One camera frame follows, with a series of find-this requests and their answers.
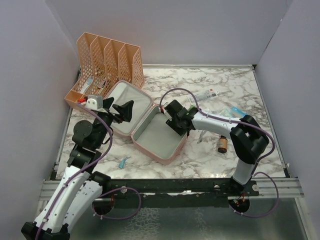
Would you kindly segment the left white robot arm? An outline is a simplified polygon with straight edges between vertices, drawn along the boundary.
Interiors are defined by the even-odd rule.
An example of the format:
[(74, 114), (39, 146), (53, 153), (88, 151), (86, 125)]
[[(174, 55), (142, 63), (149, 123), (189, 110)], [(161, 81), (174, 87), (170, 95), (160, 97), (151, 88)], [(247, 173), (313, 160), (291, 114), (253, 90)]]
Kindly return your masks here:
[(94, 171), (106, 156), (98, 149), (103, 144), (112, 145), (112, 123), (129, 123), (134, 106), (133, 100), (122, 105), (115, 104), (114, 100), (94, 94), (78, 99), (77, 107), (94, 116), (94, 122), (81, 120), (74, 126), (75, 145), (62, 179), (41, 213), (21, 229), (27, 240), (70, 239), (72, 229), (86, 209), (96, 198), (110, 193), (110, 177)]

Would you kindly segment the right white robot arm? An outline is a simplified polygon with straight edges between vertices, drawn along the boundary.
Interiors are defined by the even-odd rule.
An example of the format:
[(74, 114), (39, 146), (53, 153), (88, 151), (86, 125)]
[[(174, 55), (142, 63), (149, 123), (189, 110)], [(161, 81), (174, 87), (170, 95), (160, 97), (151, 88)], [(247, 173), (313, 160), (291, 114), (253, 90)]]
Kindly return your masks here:
[(161, 107), (160, 112), (168, 117), (166, 124), (180, 136), (189, 134), (191, 130), (200, 130), (230, 139), (238, 162), (229, 189), (236, 196), (247, 191), (247, 183), (270, 142), (267, 132), (252, 116), (227, 118), (209, 114), (197, 107), (186, 109), (177, 100)]

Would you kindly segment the blue item plastic bag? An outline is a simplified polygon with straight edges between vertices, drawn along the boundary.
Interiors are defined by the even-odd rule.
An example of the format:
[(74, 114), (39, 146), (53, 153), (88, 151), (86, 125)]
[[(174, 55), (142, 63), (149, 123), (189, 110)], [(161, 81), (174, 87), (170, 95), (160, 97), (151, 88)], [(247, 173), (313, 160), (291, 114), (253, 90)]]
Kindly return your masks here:
[(243, 118), (246, 113), (243, 112), (242, 110), (238, 109), (237, 107), (233, 106), (231, 108), (231, 113), (236, 117), (236, 118)]

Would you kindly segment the pink medicine kit case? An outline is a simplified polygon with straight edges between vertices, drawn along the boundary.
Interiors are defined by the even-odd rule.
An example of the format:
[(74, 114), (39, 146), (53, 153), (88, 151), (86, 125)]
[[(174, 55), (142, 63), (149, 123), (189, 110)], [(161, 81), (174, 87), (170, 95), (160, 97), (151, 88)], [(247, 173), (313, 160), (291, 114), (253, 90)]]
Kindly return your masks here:
[(166, 124), (167, 117), (147, 93), (126, 81), (119, 81), (107, 97), (113, 97), (117, 105), (134, 101), (131, 121), (111, 125), (118, 136), (130, 138), (137, 150), (162, 165), (169, 165), (181, 152), (187, 135), (178, 135)]

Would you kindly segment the alcohol wipes plastic bag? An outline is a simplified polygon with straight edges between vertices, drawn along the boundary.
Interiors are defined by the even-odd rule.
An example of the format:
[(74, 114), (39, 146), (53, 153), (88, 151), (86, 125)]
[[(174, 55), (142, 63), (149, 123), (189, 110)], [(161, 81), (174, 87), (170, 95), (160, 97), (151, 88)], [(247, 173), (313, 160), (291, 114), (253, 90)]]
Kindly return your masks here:
[(237, 118), (237, 115), (234, 113), (233, 109), (230, 107), (223, 107), (219, 112), (219, 115), (227, 118)]

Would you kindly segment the brown bottle orange cap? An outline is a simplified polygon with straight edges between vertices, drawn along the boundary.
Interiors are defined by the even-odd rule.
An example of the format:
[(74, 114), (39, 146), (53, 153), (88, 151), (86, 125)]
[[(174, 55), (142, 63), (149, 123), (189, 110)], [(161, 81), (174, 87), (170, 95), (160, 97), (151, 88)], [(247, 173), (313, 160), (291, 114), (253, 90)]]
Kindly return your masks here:
[(228, 148), (228, 139), (225, 136), (221, 135), (218, 140), (217, 151), (219, 153), (225, 154), (227, 152), (227, 148)]

